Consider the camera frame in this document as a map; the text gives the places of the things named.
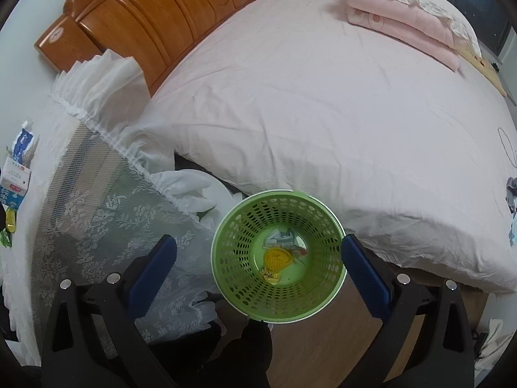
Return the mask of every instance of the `wooden bed frame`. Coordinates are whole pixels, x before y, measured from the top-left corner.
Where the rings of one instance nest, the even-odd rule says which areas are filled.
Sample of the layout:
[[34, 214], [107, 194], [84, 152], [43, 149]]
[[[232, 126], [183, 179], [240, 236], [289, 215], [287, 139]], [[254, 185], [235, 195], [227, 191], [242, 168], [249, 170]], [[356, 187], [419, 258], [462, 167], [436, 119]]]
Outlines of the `wooden bed frame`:
[[152, 95], [198, 43], [252, 1], [66, 0], [35, 47], [59, 71], [106, 49], [133, 56]]

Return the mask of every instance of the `ruffled trim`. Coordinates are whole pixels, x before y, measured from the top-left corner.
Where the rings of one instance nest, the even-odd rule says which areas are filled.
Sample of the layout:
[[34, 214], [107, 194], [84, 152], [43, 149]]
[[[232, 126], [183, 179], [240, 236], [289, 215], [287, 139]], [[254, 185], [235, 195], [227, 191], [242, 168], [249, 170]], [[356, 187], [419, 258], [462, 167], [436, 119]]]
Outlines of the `ruffled trim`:
[[478, 38], [476, 37], [476, 33], [472, 28], [469, 21], [463, 16], [463, 14], [449, 1], [443, 0], [446, 2], [446, 5], [449, 5], [449, 8], [438, 5], [437, 3], [431, 0], [397, 0], [401, 3], [405, 3], [407, 5], [417, 5], [425, 12], [436, 16], [443, 21], [446, 22], [448, 27], [451, 29], [451, 32], [455, 35], [454, 39], [454, 47], [455, 49], [464, 48], [468, 46], [471, 48], [474, 53], [481, 57], [481, 49], [479, 48]]
[[[174, 159], [161, 155], [158, 145], [139, 126], [139, 117], [151, 96], [134, 58], [122, 58], [108, 49], [91, 61], [76, 61], [68, 73], [62, 72], [56, 79], [51, 97], [66, 113], [98, 133], [110, 148], [127, 159], [154, 189], [190, 217], [196, 228], [214, 233], [215, 229], [200, 222], [196, 213], [215, 204], [189, 194], [209, 186], [210, 182], [195, 174], [174, 171]], [[185, 188], [182, 183], [185, 180], [194, 182], [196, 187]]]

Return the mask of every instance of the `wooden floor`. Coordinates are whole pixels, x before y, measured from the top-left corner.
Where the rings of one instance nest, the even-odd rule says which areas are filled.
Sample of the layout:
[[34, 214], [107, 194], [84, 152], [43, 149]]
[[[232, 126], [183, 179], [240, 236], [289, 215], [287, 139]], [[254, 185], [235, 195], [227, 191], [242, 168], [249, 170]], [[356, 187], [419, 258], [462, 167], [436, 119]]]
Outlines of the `wooden floor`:
[[[420, 270], [405, 269], [414, 281], [440, 286], [443, 279]], [[459, 285], [472, 328], [475, 328], [487, 294]], [[228, 326], [216, 355], [240, 336], [245, 318], [228, 305], [218, 311]], [[416, 317], [401, 353], [387, 379], [404, 369], [418, 337], [423, 317]], [[368, 348], [381, 321], [370, 316], [353, 282], [347, 278], [337, 297], [323, 311], [298, 323], [275, 325], [271, 331], [273, 360], [268, 371], [271, 388], [335, 388]]]

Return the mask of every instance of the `yellow yarn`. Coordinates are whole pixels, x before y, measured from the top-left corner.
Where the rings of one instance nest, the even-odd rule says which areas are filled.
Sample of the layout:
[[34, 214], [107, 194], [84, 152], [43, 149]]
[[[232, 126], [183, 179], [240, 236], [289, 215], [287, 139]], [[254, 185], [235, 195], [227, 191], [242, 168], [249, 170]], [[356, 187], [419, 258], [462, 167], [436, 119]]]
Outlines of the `yellow yarn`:
[[272, 273], [278, 273], [287, 268], [293, 262], [290, 251], [282, 248], [269, 248], [264, 254], [264, 269]]

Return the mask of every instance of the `basket rim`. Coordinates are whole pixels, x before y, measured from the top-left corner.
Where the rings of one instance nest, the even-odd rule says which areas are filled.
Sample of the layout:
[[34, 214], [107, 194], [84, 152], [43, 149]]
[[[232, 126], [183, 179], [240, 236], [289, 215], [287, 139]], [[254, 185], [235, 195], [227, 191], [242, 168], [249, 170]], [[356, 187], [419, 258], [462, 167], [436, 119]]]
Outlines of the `basket rim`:
[[345, 267], [345, 265], [343, 264], [343, 268], [342, 268], [342, 271], [341, 271], [341, 274], [339, 276], [339, 284], [333, 289], [333, 293], [330, 297], [327, 298], [327, 300], [325, 301], [325, 303], [321, 304], [319, 307], [316, 307], [314, 311], [310, 312], [308, 315], [304, 315], [304, 316], [301, 316], [301, 317], [298, 317], [298, 318], [295, 318], [295, 319], [292, 319], [292, 320], [265, 320], [263, 319], [262, 317], [258, 316], [258, 315], [255, 315], [255, 314], [249, 314], [249, 313], [245, 313], [243, 311], [241, 311], [239, 308], [237, 308], [233, 302], [231, 302], [228, 297], [224, 294], [223, 290], [221, 289], [221, 286], [219, 285], [219, 281], [216, 277], [216, 273], [215, 273], [215, 270], [214, 270], [214, 249], [215, 249], [215, 244], [216, 244], [216, 239], [217, 239], [217, 236], [218, 236], [218, 232], [219, 230], [222, 228], [223, 224], [226, 223], [227, 221], [227, 218], [235, 211], [237, 210], [237, 208], [239, 208], [241, 206], [242, 203], [244, 202], [248, 202], [251, 198], [254, 198], [258, 195], [263, 195], [263, 194], [273, 194], [275, 192], [291, 192], [291, 193], [294, 193], [294, 194], [299, 194], [301, 197], [303, 198], [310, 198], [312, 200], [314, 200], [316, 203], [320, 204], [322, 207], [325, 208], [326, 212], [332, 216], [332, 218], [334, 219], [334, 224], [339, 228], [339, 230], [341, 231], [342, 233], [342, 238], [344, 238], [346, 236], [346, 233], [345, 233], [345, 230], [343, 229], [343, 225], [341, 224], [341, 222], [339, 221], [339, 219], [336, 217], [336, 215], [334, 214], [334, 212], [325, 204], [323, 203], [322, 201], [318, 200], [316, 197], [312, 197], [312, 195], [308, 195], [306, 194], [305, 192], [303, 191], [294, 191], [294, 190], [291, 190], [291, 189], [275, 189], [275, 190], [265, 190], [265, 191], [261, 191], [261, 192], [258, 192], [256, 194], [253, 194], [253, 195], [250, 195], [248, 198], [245, 198], [243, 199], [242, 201], [240, 201], [239, 203], [237, 203], [228, 213], [226, 213], [226, 215], [223, 217], [223, 219], [221, 220], [221, 222], [219, 223], [219, 225], [217, 226], [217, 229], [214, 233], [214, 238], [212, 239], [212, 244], [211, 244], [211, 248], [210, 248], [210, 268], [212, 270], [212, 276], [214, 277], [214, 281], [216, 282], [216, 286], [219, 290], [219, 292], [223, 295], [224, 299], [235, 309], [237, 310], [238, 312], [240, 312], [241, 314], [243, 314], [244, 316], [246, 317], [249, 317], [251, 319], [254, 319], [255, 321], [263, 321], [263, 322], [266, 322], [268, 324], [290, 324], [290, 323], [293, 323], [293, 322], [298, 322], [298, 321], [302, 321], [304, 319], [307, 319], [307, 318], [310, 318], [312, 317], [313, 315], [316, 315], [318, 312], [321, 312], [324, 308], [327, 307], [327, 305], [330, 304], [330, 302], [332, 302], [334, 300], [334, 298], [338, 295], [339, 291], [341, 290], [343, 284], [345, 283], [345, 279], [346, 279], [346, 276], [348, 274], [348, 271]]

